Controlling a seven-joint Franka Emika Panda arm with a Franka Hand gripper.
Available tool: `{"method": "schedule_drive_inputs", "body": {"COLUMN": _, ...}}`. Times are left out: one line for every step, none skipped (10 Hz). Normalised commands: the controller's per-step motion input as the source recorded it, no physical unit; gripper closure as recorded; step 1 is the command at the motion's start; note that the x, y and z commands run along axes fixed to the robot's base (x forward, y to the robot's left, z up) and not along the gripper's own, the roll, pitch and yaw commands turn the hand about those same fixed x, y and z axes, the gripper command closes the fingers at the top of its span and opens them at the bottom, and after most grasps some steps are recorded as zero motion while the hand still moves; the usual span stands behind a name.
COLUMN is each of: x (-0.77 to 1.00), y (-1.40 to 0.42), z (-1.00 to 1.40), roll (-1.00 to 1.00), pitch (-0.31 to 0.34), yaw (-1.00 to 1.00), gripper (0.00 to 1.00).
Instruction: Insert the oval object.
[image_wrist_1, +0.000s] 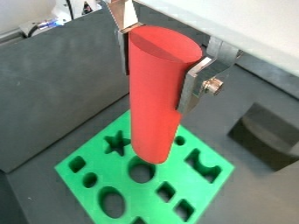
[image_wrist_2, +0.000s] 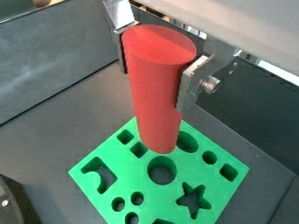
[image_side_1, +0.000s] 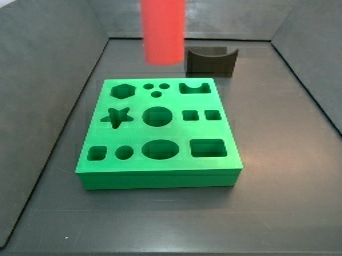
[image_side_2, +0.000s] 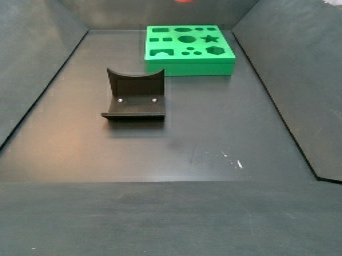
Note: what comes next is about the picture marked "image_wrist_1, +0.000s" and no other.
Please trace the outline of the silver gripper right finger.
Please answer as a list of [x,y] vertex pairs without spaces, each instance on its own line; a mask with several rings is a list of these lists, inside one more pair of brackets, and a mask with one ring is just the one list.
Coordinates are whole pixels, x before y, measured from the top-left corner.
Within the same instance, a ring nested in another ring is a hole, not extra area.
[[217,78],[235,64],[242,51],[217,37],[210,38],[207,56],[191,67],[185,76],[177,110],[186,115],[206,93],[217,95],[223,81]]

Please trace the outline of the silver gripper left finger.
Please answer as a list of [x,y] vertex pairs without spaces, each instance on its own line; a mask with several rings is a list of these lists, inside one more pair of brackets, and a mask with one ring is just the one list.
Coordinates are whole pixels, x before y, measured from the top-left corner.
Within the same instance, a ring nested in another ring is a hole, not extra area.
[[142,25],[138,21],[134,0],[107,0],[107,7],[117,23],[117,38],[121,50],[122,69],[129,75],[129,33]]

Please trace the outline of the white robot base equipment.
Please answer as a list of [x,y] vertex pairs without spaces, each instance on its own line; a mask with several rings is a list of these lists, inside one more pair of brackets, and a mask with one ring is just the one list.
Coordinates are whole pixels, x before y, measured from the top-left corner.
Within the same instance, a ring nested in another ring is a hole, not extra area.
[[51,12],[45,16],[31,19],[21,24],[21,30],[27,38],[49,31],[51,28],[66,25],[70,21],[81,18],[102,9],[101,0],[53,0],[55,5]]

